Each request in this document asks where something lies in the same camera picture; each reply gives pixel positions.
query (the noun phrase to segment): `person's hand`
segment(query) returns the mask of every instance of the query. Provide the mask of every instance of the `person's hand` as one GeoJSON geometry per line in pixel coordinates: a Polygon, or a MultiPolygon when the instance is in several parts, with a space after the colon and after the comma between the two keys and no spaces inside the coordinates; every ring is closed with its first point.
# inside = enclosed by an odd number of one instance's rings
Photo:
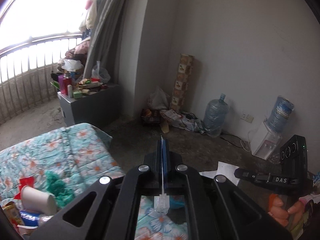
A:
{"type": "Polygon", "coordinates": [[[282,200],[276,196],[273,200],[272,207],[268,212],[276,221],[280,223],[280,225],[286,227],[288,225],[288,217],[289,215],[294,214],[294,219],[292,222],[292,228],[295,227],[300,219],[302,218],[304,212],[304,205],[301,201],[297,201],[292,207],[288,209],[288,211],[283,210],[281,207],[283,206],[282,200]]]}

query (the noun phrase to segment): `wall socket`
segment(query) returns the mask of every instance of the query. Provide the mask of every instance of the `wall socket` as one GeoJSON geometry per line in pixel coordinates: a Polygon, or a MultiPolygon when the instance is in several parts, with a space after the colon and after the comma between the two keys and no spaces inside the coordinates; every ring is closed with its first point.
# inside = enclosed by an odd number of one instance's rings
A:
{"type": "Polygon", "coordinates": [[[252,123],[253,121],[253,116],[249,115],[249,114],[245,114],[244,112],[242,112],[240,114],[240,119],[245,120],[246,122],[252,123]]]}

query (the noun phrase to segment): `gray curtain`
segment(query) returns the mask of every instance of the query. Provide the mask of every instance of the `gray curtain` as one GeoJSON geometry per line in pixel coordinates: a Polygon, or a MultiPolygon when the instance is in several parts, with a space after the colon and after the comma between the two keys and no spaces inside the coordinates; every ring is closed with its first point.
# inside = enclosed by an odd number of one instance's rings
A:
{"type": "Polygon", "coordinates": [[[84,78],[91,77],[92,68],[97,61],[101,61],[100,66],[113,73],[114,66],[107,66],[108,53],[123,4],[124,0],[102,0],[91,35],[84,78]]]}

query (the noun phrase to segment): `plastic bag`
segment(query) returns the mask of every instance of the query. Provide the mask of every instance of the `plastic bag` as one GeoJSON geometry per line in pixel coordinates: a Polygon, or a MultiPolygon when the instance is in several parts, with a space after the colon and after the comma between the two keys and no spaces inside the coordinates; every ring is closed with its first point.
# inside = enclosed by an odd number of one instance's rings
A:
{"type": "Polygon", "coordinates": [[[111,79],[108,70],[100,68],[100,61],[97,61],[97,64],[92,68],[91,78],[100,79],[103,84],[107,84],[111,79]]]}
{"type": "Polygon", "coordinates": [[[150,109],[160,110],[168,109],[169,103],[168,99],[170,98],[160,87],[156,87],[156,91],[149,96],[148,107],[150,109]]]}
{"type": "Polygon", "coordinates": [[[63,59],[63,65],[61,66],[63,69],[72,72],[77,71],[81,68],[83,68],[83,65],[81,64],[80,60],[73,60],[73,59],[63,59]]]}

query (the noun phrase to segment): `floral quilt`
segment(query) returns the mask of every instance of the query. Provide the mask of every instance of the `floral quilt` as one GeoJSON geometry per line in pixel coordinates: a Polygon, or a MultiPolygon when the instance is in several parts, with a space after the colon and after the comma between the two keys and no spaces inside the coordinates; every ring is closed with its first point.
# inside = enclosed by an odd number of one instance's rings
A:
{"type": "MultiPolygon", "coordinates": [[[[112,137],[88,124],[62,127],[0,152],[0,203],[4,205],[18,193],[19,179],[33,176],[34,187],[45,191],[45,171],[60,176],[75,195],[102,176],[118,178],[122,169],[108,152],[112,137]]],[[[186,240],[184,228],[166,215],[153,210],[147,197],[141,198],[136,240],[186,240]]]]}

